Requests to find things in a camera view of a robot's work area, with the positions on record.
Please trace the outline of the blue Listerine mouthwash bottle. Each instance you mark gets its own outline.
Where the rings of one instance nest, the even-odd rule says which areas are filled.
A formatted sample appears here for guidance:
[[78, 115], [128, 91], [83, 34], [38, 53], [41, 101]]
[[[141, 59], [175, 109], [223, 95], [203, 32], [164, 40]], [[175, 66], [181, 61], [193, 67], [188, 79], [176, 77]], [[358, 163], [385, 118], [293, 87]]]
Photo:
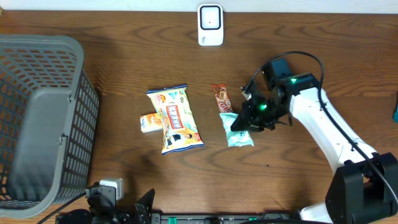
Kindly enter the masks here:
[[395, 111], [394, 114], [393, 114], [393, 120], [394, 120], [396, 123], [398, 123], [398, 105], [397, 105], [396, 111]]

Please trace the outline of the orange white snack packet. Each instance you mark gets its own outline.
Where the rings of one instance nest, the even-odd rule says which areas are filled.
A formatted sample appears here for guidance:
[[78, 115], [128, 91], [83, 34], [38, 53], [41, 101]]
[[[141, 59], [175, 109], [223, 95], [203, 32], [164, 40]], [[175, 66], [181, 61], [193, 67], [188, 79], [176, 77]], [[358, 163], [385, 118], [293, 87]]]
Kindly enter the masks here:
[[163, 130], [160, 116], [157, 113], [146, 114], [140, 116], [141, 131], [150, 133]]

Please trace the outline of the red chocolate bar wrapper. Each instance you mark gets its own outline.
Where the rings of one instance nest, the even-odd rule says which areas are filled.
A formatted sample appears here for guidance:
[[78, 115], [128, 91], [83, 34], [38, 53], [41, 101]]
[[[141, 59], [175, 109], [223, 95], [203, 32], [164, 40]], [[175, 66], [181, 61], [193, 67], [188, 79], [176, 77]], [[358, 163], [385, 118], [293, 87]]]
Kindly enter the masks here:
[[215, 94], [216, 102], [220, 113], [232, 113], [233, 108], [229, 100], [226, 85], [220, 83], [218, 85], [211, 85], [213, 93]]

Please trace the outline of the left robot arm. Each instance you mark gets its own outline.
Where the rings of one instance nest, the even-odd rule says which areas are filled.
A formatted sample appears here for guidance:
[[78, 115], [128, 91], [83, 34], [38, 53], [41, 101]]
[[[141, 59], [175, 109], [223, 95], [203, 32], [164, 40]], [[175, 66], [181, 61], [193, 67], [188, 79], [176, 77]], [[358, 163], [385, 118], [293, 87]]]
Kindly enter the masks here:
[[93, 185], [86, 189], [89, 209], [59, 214], [56, 224], [151, 224], [155, 190], [150, 189], [135, 204], [134, 210], [119, 209], [116, 188]]

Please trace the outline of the yellow white wipes packet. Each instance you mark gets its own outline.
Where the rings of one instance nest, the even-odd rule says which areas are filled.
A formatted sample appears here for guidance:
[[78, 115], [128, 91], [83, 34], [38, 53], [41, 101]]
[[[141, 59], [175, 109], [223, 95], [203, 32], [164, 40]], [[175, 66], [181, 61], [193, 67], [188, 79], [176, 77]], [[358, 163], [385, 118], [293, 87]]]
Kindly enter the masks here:
[[183, 84], [146, 92], [162, 122], [163, 155], [204, 146], [186, 88], [186, 84]]

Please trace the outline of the mint green wipes pack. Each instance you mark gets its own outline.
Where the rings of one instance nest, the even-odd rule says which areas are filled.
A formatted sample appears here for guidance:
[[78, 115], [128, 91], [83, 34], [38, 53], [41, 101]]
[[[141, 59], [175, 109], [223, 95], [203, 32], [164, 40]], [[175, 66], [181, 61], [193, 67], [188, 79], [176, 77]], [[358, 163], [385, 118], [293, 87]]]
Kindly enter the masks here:
[[231, 125], [236, 121], [236, 113], [220, 113], [220, 118], [226, 132], [226, 139], [229, 147], [254, 146], [254, 142], [248, 131], [232, 131]]

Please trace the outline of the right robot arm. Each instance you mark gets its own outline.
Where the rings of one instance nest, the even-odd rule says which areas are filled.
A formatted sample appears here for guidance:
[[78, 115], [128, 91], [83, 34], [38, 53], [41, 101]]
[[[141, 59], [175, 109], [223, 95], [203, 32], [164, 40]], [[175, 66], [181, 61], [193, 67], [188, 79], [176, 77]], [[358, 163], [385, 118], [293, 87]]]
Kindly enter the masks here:
[[253, 81], [233, 131], [273, 130], [280, 117], [297, 119], [324, 153], [333, 179], [323, 203], [301, 209], [302, 222], [372, 223], [397, 214], [397, 159], [366, 144], [330, 104], [311, 74], [282, 72], [264, 77], [271, 97]]

